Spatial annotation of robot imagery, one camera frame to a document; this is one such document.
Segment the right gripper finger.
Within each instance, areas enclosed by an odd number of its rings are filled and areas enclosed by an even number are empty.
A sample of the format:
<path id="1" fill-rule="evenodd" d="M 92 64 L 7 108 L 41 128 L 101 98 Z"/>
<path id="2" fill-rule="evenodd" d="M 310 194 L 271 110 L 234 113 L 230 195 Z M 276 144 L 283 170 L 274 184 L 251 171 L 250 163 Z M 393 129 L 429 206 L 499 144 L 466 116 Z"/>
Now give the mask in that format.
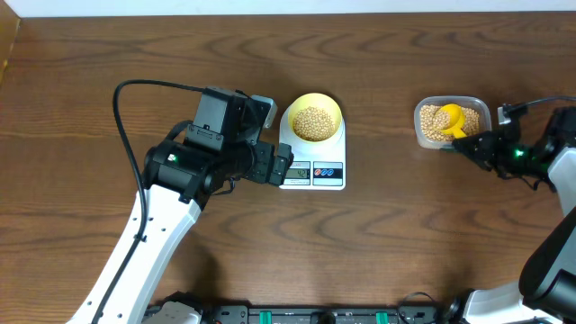
<path id="1" fill-rule="evenodd" d="M 500 130 L 486 130 L 472 136 L 455 139 L 452 145 L 455 149 L 488 149 L 496 145 L 501 135 Z"/>
<path id="2" fill-rule="evenodd" d="M 453 146 L 456 152 L 464 155 L 480 169 L 482 170 L 493 169 L 491 163 L 493 150 L 491 148 L 485 148 L 483 145 L 477 143 L 468 143 L 461 141 L 454 141 Z"/>

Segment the yellow measuring scoop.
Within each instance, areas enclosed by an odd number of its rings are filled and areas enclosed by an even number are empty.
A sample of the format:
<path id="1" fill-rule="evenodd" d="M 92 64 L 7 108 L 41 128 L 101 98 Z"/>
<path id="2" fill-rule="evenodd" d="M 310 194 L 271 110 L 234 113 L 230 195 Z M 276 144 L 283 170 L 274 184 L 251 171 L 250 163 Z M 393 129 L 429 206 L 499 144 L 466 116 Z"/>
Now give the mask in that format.
<path id="1" fill-rule="evenodd" d="M 463 108 L 455 103 L 442 106 L 433 117 L 433 128 L 447 136 L 453 136 L 455 139 L 466 137 L 463 131 L 465 124 L 465 115 Z"/>

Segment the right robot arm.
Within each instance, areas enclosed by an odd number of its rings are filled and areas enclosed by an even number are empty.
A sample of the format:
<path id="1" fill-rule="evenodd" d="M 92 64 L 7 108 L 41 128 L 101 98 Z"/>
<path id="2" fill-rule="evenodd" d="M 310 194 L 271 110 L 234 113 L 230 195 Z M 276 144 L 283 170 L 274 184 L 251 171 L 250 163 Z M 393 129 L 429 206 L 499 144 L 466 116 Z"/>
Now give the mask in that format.
<path id="1" fill-rule="evenodd" d="M 573 323 L 575 321 L 575 109 L 553 111 L 540 139 L 521 142 L 520 119 L 527 112 L 502 106 L 499 125 L 454 148 L 502 179 L 547 186 L 559 206 L 541 211 L 554 226 L 527 259 L 519 278 L 491 289 L 473 289 L 455 303 L 453 323 Z"/>

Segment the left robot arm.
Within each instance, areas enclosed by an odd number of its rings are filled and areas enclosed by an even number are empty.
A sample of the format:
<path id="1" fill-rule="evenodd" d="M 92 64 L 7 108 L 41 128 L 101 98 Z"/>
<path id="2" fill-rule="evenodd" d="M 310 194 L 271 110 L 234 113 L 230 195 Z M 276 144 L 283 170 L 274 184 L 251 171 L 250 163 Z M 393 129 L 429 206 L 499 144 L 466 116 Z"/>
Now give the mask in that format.
<path id="1" fill-rule="evenodd" d="M 135 172 L 130 218 L 73 323 L 140 323 L 177 246 L 213 195 L 240 179 L 280 186 L 293 161 L 287 144 L 260 140 L 271 98 L 206 87 L 196 116 L 179 122 Z"/>

